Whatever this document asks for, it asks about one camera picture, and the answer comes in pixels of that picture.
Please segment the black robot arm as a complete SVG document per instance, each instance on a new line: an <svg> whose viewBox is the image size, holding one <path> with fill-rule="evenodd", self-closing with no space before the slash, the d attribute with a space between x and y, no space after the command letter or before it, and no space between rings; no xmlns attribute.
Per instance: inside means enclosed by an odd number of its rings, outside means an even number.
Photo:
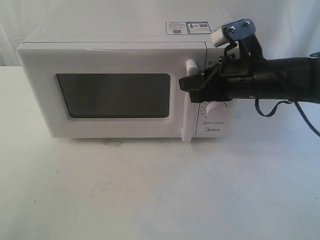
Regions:
<svg viewBox="0 0 320 240"><path fill-rule="evenodd" d="M320 102L320 60L227 59L198 74L179 80L180 89L193 103L233 99Z"/></svg>

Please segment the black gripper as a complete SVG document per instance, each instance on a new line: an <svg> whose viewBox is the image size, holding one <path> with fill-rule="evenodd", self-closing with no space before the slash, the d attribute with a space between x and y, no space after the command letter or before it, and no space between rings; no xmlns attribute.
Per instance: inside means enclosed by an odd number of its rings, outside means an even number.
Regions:
<svg viewBox="0 0 320 240"><path fill-rule="evenodd" d="M189 92L192 103L223 102L233 99L254 99L251 76L223 75L215 64L201 72L179 79L180 89Z"/></svg>

